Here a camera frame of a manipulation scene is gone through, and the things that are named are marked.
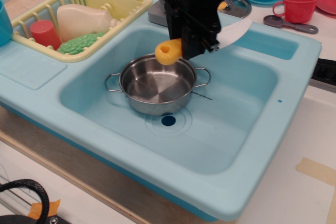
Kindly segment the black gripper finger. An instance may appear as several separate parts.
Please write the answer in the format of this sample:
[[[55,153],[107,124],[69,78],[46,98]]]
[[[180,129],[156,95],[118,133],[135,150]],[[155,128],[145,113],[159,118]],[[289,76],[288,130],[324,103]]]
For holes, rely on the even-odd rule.
[[[205,30],[198,26],[192,26],[185,23],[182,26],[182,53],[184,59],[204,54],[203,36]]]
[[[166,12],[167,27],[170,34],[170,39],[178,39],[182,37],[182,14],[176,8],[171,12]]]

